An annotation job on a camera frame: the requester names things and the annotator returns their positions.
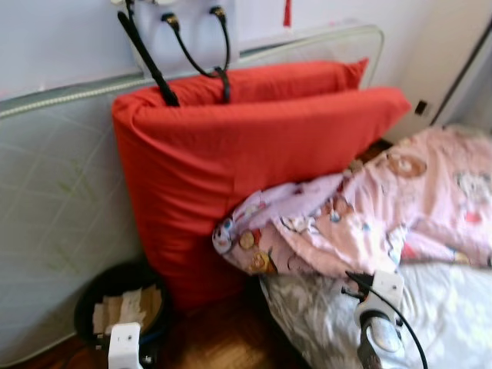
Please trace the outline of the grey floral bed sheet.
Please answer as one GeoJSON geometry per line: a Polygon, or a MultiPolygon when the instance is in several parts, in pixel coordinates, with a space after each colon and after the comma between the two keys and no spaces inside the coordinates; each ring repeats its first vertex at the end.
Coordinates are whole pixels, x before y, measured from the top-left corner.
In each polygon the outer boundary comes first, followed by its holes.
{"type": "MultiPolygon", "coordinates": [[[[492,273],[461,264],[401,264],[398,309],[409,320],[429,369],[492,368],[492,273]]],[[[362,369],[357,358],[357,299],[347,278],[273,274],[261,278],[268,307],[313,369],[362,369]]]]}

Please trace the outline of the pink cartoon print blanket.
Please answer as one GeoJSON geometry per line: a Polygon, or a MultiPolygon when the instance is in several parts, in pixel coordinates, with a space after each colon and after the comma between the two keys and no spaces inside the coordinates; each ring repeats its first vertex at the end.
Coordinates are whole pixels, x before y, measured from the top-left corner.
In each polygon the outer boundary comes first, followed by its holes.
{"type": "Polygon", "coordinates": [[[429,128],[354,170],[258,191],[212,231],[247,274],[393,273],[402,261],[492,260],[492,141],[429,128]]]}

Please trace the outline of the large red fabric cushion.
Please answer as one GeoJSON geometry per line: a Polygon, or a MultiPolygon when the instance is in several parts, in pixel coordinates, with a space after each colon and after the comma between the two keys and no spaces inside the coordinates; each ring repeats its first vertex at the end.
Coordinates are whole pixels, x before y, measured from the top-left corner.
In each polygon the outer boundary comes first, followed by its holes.
{"type": "Polygon", "coordinates": [[[185,313],[242,291],[212,229],[254,192],[340,172],[411,111],[396,88],[166,108],[148,89],[111,116],[138,236],[185,313]]]}
{"type": "Polygon", "coordinates": [[[219,78],[197,76],[173,81],[170,88],[182,106],[287,101],[356,89],[368,65],[366,58],[352,63],[319,60],[266,65],[230,71],[227,85],[219,78]]]}

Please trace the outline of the grey curtain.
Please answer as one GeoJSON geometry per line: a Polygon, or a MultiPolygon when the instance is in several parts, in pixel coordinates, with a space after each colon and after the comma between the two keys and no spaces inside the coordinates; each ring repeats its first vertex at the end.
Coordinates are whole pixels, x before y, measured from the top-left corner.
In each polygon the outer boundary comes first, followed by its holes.
{"type": "Polygon", "coordinates": [[[485,124],[484,119],[491,109],[491,46],[488,40],[491,32],[492,22],[489,21],[431,126],[480,127],[485,124]]]}

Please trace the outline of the beige paper waste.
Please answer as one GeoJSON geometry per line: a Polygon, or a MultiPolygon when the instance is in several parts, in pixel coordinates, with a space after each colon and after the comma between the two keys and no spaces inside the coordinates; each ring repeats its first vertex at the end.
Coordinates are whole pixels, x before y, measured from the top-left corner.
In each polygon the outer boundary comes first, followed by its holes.
{"type": "Polygon", "coordinates": [[[119,296],[103,296],[96,301],[92,314],[95,334],[110,334],[116,324],[139,323],[141,332],[150,331],[163,310],[163,296],[158,286],[127,291],[119,296]]]}

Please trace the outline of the black waste bin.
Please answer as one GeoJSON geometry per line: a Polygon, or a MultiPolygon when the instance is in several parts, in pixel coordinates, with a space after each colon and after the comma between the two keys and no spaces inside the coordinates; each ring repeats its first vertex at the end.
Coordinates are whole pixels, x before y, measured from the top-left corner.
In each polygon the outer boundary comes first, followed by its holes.
{"type": "Polygon", "coordinates": [[[141,325],[138,362],[143,364],[145,369],[162,369],[158,354],[163,337],[175,319],[175,310],[163,278],[152,270],[147,261],[126,261],[103,271],[85,285],[74,309],[73,323],[77,337],[91,349],[107,351],[108,335],[101,337],[96,333],[92,323],[96,304],[101,302],[102,298],[115,298],[124,292],[151,286],[155,286],[161,292],[162,307],[158,312],[151,313],[150,323],[141,325]]]}

